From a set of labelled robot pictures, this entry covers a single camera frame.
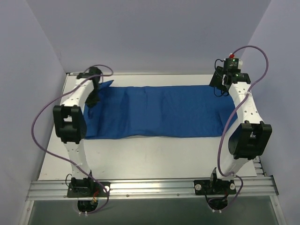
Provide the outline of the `blue surgical drape cloth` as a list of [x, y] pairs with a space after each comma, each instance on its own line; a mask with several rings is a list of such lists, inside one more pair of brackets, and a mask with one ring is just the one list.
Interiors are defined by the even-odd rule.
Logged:
[[219, 137], [237, 119], [233, 100], [216, 97], [207, 85], [114, 87], [107, 81], [98, 97], [83, 112], [87, 139]]

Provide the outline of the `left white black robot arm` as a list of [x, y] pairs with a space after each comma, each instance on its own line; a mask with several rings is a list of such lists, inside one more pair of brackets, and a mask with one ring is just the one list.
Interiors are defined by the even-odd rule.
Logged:
[[87, 125], [84, 108], [93, 107], [98, 101], [100, 75], [80, 73], [74, 88], [64, 94], [67, 98], [53, 108], [55, 133], [63, 142], [72, 168], [72, 178], [83, 180], [91, 175], [84, 150]]

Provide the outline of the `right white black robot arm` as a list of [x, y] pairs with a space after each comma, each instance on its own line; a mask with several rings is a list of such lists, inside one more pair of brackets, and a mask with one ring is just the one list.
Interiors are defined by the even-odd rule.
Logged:
[[235, 106], [221, 136], [216, 177], [208, 182], [209, 190], [217, 194], [225, 188], [224, 180], [232, 180], [246, 163], [263, 154], [272, 127], [259, 115], [248, 74], [218, 66], [210, 86], [228, 93]]

